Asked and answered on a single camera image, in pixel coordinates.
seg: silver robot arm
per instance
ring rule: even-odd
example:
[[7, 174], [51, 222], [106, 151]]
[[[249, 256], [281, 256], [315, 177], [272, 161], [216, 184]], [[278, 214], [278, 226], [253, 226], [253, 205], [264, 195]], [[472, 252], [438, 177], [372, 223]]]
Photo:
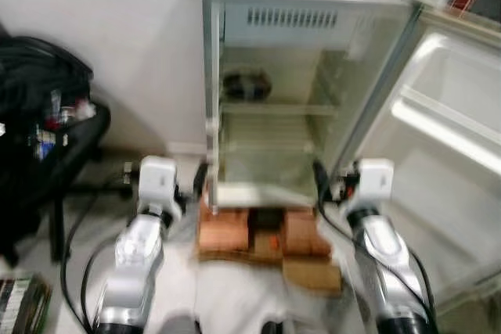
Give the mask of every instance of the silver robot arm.
[[172, 160], [147, 157], [141, 163], [139, 208], [115, 246], [115, 265], [99, 299], [97, 334], [141, 334], [148, 321], [155, 277], [162, 265], [162, 232], [182, 216], [175, 202]]
[[338, 206], [350, 224], [353, 238], [361, 246], [355, 248], [355, 260], [378, 332], [432, 334], [434, 326], [416, 298], [429, 303], [411, 267], [409, 249], [389, 218], [378, 211], [380, 202], [390, 199], [392, 180], [391, 161], [360, 160], [341, 177]]

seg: black cable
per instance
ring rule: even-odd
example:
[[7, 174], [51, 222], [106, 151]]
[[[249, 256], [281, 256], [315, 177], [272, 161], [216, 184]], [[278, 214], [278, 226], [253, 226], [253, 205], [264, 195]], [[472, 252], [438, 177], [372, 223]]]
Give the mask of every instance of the black cable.
[[338, 232], [340, 235], [342, 235], [344, 238], [346, 238], [349, 242], [353, 243], [355, 248], [358, 250], [362, 251], [362, 253], [368, 257], [370, 260], [375, 262], [376, 264], [380, 265], [382, 268], [385, 270], [389, 271], [392, 273], [400, 282], [401, 284], [409, 291], [409, 293], [413, 296], [414, 299], [419, 303], [419, 305], [424, 309], [424, 312], [426, 313], [426, 316], [428, 318], [428, 321], [430, 322], [430, 326], [432, 327], [433, 331], [438, 334], [438, 328], [437, 324], [434, 319], [434, 314], [431, 312], [431, 309], [426, 305], [426, 303], [423, 301], [423, 299], [405, 282], [403, 277], [395, 270], [387, 266], [386, 264], [382, 263], [379, 261], [377, 258], [375, 258], [372, 254], [367, 252], [366, 248], [360, 244], [356, 239], [353, 239], [347, 232], [345, 232], [341, 227], [339, 227], [337, 224], [332, 222], [330, 218], [327, 217], [327, 214], [325, 210], [323, 209], [323, 205], [321, 202], [318, 202], [317, 204], [317, 210], [319, 211], [320, 215], [322, 215], [323, 219], [332, 227], [336, 232]]
[[[113, 174], [111, 177], [109, 177], [107, 179], [107, 181], [103, 184], [103, 187], [107, 187], [110, 183], [112, 183], [114, 180], [116, 180], [117, 176], [120, 176], [120, 175]], [[85, 322], [78, 315], [78, 312], [75, 309], [73, 302], [71, 301], [70, 293], [68, 291], [68, 283], [67, 283], [66, 274], [67, 274], [67, 262], [68, 262], [68, 258], [70, 258], [70, 250], [71, 250], [71, 243], [73, 242], [73, 237], [75, 236], [75, 234], [76, 234], [78, 228], [80, 227], [82, 221], [84, 220], [85, 216], [93, 208], [94, 203], [96, 202], [98, 197], [99, 197], [99, 191], [94, 192], [91, 199], [88, 201], [87, 207], [83, 209], [83, 211], [77, 217], [77, 220], [74, 222], [73, 226], [71, 226], [71, 229], [68, 232], [67, 240], [65, 242], [65, 247], [64, 247], [64, 251], [63, 251], [63, 259], [61, 260], [61, 266], [60, 266], [60, 270], [59, 270], [59, 283], [61, 285], [61, 292], [63, 293], [63, 298], [66, 301], [68, 307], [70, 308], [71, 313], [77, 319], [77, 322], [80, 323], [81, 327], [85, 330], [85, 332], [87, 334], [93, 334], [92, 327], [85, 324]]]
[[92, 251], [91, 256], [87, 260], [87, 264], [85, 265], [85, 270], [84, 270], [84, 276], [82, 277], [81, 280], [81, 288], [80, 288], [80, 305], [81, 305], [81, 311], [83, 315], [83, 320], [88, 327], [92, 328], [91, 320], [89, 319], [89, 316], [87, 314], [87, 283], [88, 283], [88, 277], [90, 275], [92, 265], [94, 264], [94, 261], [98, 257], [98, 255], [108, 246], [112, 246], [116, 240], [117, 237], [120, 234], [115, 234], [113, 236], [110, 236], [109, 238], [104, 239], [102, 242], [100, 242]]
[[430, 308], [431, 313], [433, 314], [433, 317], [435, 317], [435, 302], [434, 302], [434, 297], [433, 293], [431, 292], [431, 284], [430, 284], [430, 279], [428, 278], [428, 274], [426, 270], [424, 269], [423, 263], [421, 262], [420, 258], [417, 256], [416, 252], [414, 252], [412, 249], [409, 248], [409, 253], [412, 256], [412, 258], [416, 261], [417, 267], [420, 269], [421, 277], [423, 277], [423, 283], [424, 283], [424, 288], [426, 289], [426, 294], [428, 298], [428, 307]]

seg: dark object in fridge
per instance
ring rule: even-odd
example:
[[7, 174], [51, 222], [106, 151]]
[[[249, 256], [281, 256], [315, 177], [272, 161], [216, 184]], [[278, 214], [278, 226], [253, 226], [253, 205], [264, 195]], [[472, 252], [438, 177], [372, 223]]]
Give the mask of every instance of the dark object in fridge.
[[229, 99], [244, 102], [264, 101], [272, 91], [268, 75], [263, 71], [226, 74], [222, 86]]

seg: brick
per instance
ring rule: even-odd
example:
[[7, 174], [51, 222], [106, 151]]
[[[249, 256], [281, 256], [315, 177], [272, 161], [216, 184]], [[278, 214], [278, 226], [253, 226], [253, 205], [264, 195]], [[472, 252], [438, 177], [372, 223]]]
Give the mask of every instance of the brick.
[[298, 217], [314, 217], [315, 211], [312, 207], [287, 207], [286, 211], [289, 215]]
[[200, 224], [198, 246], [202, 251], [248, 250], [249, 231], [242, 224], [204, 222]]
[[216, 221], [216, 222], [232, 222], [244, 223], [247, 226], [247, 219], [249, 218], [249, 210], [235, 209], [235, 210], [220, 210], [219, 213], [213, 214], [212, 210], [204, 202], [204, 198], [200, 200], [200, 222]]
[[326, 256], [330, 253], [329, 243], [318, 235], [313, 214], [286, 212], [282, 244], [284, 255]]

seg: white wall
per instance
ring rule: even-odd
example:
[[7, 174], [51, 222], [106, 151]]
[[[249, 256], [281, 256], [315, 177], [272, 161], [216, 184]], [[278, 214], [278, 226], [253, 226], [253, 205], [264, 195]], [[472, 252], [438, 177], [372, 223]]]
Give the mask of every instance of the white wall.
[[91, 63], [109, 145], [204, 149], [200, 0], [0, 0], [0, 23]]

